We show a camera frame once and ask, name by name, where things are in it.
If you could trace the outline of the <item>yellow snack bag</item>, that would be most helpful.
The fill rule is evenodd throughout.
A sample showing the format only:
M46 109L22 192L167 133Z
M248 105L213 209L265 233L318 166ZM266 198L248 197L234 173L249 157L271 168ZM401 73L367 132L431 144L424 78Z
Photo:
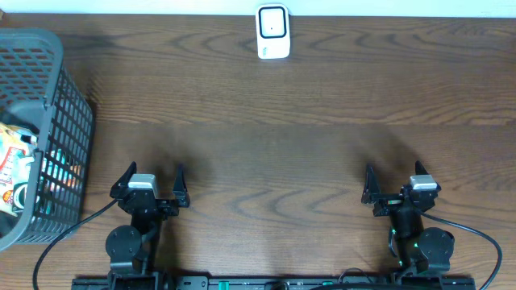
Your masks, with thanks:
M17 217L25 208L38 137L32 131L1 124L1 211Z

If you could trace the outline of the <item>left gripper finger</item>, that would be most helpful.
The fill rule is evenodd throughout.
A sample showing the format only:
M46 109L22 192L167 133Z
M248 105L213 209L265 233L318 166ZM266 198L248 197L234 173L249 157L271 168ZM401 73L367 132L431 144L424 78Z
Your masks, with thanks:
M176 179L173 186L173 195L178 207L188 208L190 206L189 193L185 182L184 167L181 164L177 168Z
M130 179L137 172L136 162L133 161L128 169L121 175L121 177L112 185L110 189L111 198L124 198L129 189Z

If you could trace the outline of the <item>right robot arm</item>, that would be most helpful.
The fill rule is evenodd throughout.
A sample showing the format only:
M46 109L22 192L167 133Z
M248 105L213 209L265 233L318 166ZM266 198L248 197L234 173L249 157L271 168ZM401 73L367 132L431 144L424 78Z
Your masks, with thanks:
M435 206L440 190L419 161L398 193L383 193L372 166L365 169L361 202L373 206L375 217L389 217L389 250L401 263L400 269L391 275L396 284L416 277L439 278L450 270L454 236L438 227L426 228L422 223L422 215Z

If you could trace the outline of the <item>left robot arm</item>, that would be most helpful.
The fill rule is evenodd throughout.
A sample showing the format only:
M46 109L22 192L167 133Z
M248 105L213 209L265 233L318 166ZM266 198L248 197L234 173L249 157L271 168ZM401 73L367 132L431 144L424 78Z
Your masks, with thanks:
M156 270L154 262L162 222L177 216L179 209L190 204L182 166L177 169L173 198L159 198L158 194L156 177L139 174L135 162L111 187L110 197L131 215L131 223L115 228L106 238L106 253L110 256L109 289L175 288L174 278Z

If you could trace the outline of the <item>teal snack packet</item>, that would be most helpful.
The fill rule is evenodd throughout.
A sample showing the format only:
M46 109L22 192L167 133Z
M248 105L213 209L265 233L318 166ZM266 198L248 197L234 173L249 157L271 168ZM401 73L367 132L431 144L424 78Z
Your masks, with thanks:
M59 192L63 186L78 189L77 178L81 176L81 165L61 149L51 151L50 159L44 158L43 166L43 173L54 179L44 186L51 193Z

